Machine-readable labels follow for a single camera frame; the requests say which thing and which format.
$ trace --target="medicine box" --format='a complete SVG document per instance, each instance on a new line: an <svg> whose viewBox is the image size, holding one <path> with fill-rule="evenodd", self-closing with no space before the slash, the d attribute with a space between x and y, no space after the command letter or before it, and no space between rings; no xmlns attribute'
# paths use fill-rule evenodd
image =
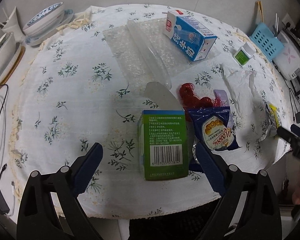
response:
<svg viewBox="0 0 300 240"><path fill-rule="evenodd" d="M139 164L146 180L188 176L185 112L143 110L138 121Z"/></svg>
<svg viewBox="0 0 300 240"><path fill-rule="evenodd" d="M163 33L191 60L207 57L217 36L180 10L168 11Z"/></svg>

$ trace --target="snack wrapper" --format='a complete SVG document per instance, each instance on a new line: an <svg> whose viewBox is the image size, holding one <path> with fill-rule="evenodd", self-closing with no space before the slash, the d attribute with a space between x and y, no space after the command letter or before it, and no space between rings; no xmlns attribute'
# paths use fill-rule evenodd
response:
<svg viewBox="0 0 300 240"><path fill-rule="evenodd" d="M281 118L279 116L279 109L271 104L269 101L265 102L265 110L266 110L266 123L267 130L259 139L259 142L266 139L267 136L274 137L277 135L277 129L279 126L282 126Z"/></svg>
<svg viewBox="0 0 300 240"><path fill-rule="evenodd" d="M224 151L239 148L235 132L228 127L230 107L189 109L195 136L210 150Z"/></svg>

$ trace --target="logo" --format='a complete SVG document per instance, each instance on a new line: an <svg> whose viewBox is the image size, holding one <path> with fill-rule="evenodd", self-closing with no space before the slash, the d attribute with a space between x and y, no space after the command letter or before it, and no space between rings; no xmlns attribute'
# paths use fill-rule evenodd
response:
<svg viewBox="0 0 300 240"><path fill-rule="evenodd" d="M189 33L188 39L191 43L194 43L195 41L195 33Z"/></svg>
<svg viewBox="0 0 300 240"><path fill-rule="evenodd" d="M296 58L295 56L290 54L290 47L288 47L288 53L284 52L283 54L288 57L289 64L290 64L292 58Z"/></svg>
<svg viewBox="0 0 300 240"><path fill-rule="evenodd" d="M171 31L171 26L172 26L172 23L167 19L166 30L167 30L168 32Z"/></svg>
<svg viewBox="0 0 300 240"><path fill-rule="evenodd" d="M212 122L208 123L208 124L206 125L205 133L206 133L207 135L209 135L209 134L211 133L212 128L214 128L214 127L216 127L216 126L218 126L218 125L223 125L223 122L222 122L221 120L219 120L219 119L217 119L217 120L215 120L215 121L212 121Z"/></svg>
<svg viewBox="0 0 300 240"><path fill-rule="evenodd" d="M220 143L223 143L224 146L228 146L228 144L230 144L229 139L230 140L233 138L232 134L231 134L231 129L230 128L224 128L223 131L221 132L221 134L219 135L219 137L217 137L214 141L213 141L213 145L218 146Z"/></svg>

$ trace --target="red candy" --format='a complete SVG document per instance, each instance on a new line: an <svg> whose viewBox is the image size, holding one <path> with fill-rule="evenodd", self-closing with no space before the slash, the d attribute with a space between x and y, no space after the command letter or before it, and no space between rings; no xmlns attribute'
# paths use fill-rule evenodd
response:
<svg viewBox="0 0 300 240"><path fill-rule="evenodd" d="M213 102L211 98L208 97L203 97L200 99L198 95L194 92L194 84L192 83L183 84L179 89L179 95L183 102L183 109L186 111L186 120L190 122L191 118L187 113L188 109L208 108L213 106L219 106L215 105L215 103L220 104L220 102L216 102L216 100Z"/></svg>
<svg viewBox="0 0 300 240"><path fill-rule="evenodd" d="M204 97L200 99L200 103L197 105L197 108L208 108L213 107L213 102L211 98Z"/></svg>

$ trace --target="white container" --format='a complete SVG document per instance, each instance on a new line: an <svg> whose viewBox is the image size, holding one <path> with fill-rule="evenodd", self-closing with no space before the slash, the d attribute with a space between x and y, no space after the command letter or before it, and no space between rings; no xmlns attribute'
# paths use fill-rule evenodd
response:
<svg viewBox="0 0 300 240"><path fill-rule="evenodd" d="M255 54L256 49L250 42L246 42L241 46L238 51L233 55L233 58L240 66L245 65Z"/></svg>
<svg viewBox="0 0 300 240"><path fill-rule="evenodd" d="M16 42L21 43L25 40L26 36L22 33L20 26L19 26L16 7L13 9L11 15L9 16L7 23L4 25L4 27L1 30L4 33L13 32Z"/></svg>

